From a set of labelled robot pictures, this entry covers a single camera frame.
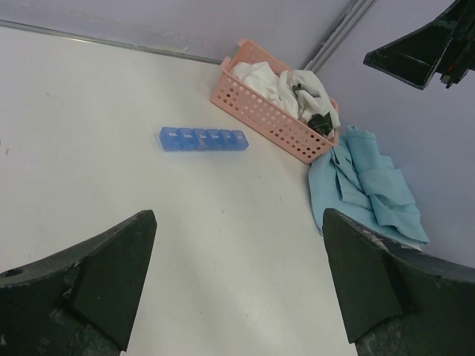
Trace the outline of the pink perforated plastic basket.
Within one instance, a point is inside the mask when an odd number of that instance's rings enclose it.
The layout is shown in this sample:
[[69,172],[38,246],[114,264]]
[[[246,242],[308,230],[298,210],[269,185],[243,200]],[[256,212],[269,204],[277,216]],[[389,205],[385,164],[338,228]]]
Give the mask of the pink perforated plastic basket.
[[268,62],[276,74],[290,69],[251,39],[241,39],[220,65],[213,104],[306,164],[338,144],[337,133],[331,139],[323,137],[233,76],[232,69],[240,62]]

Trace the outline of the blue weekly pill organizer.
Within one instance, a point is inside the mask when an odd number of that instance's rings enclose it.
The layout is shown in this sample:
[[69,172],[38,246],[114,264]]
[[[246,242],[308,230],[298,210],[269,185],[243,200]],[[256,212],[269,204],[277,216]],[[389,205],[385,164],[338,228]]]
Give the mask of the blue weekly pill organizer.
[[243,131],[163,127],[157,136],[165,151],[245,151]]

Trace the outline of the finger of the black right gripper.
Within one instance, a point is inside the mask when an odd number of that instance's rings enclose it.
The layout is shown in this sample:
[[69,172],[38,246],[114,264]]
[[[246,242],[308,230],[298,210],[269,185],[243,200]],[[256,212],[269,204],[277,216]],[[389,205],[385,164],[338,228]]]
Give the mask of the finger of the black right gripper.
[[474,70],[474,2],[454,1],[433,21],[366,54],[364,64],[423,90],[441,75],[446,88]]

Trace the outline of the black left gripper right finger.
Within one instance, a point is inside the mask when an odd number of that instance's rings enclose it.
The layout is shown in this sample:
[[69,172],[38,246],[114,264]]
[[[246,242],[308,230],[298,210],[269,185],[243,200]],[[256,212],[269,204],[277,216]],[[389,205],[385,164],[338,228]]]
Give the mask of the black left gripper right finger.
[[333,208],[324,244],[358,355],[473,355],[474,269],[378,234]]

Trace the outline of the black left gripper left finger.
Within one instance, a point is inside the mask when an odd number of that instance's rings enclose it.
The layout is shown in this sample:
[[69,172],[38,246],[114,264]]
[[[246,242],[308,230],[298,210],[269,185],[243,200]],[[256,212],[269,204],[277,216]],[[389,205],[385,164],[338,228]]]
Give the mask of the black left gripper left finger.
[[120,355],[128,348],[157,221],[107,231],[1,273],[2,355]]

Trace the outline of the white crumpled cloth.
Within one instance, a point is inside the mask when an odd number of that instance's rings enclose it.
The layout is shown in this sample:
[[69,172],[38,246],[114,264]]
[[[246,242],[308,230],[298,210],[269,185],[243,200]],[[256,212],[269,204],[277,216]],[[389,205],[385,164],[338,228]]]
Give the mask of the white crumpled cloth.
[[341,126],[338,111],[318,77],[309,70],[274,73],[268,62],[237,63],[231,74],[271,103],[305,124],[311,116],[330,113],[333,131]]

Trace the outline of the light blue cloth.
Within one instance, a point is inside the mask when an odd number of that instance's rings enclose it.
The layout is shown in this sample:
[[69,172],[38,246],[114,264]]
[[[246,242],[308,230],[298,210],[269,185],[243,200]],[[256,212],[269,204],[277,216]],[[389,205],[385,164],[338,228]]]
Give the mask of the light blue cloth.
[[308,182],[320,232],[324,211],[334,208],[400,243],[430,242],[401,170],[380,154],[376,135],[370,131],[348,126],[339,144],[311,164]]

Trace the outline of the black item in basket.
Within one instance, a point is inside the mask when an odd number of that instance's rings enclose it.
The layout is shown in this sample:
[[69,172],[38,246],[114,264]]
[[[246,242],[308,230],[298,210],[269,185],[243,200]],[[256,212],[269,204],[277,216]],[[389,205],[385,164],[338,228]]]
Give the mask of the black item in basket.
[[333,131],[333,122],[330,113],[326,115],[319,113],[312,115],[307,125],[321,136],[329,136]]

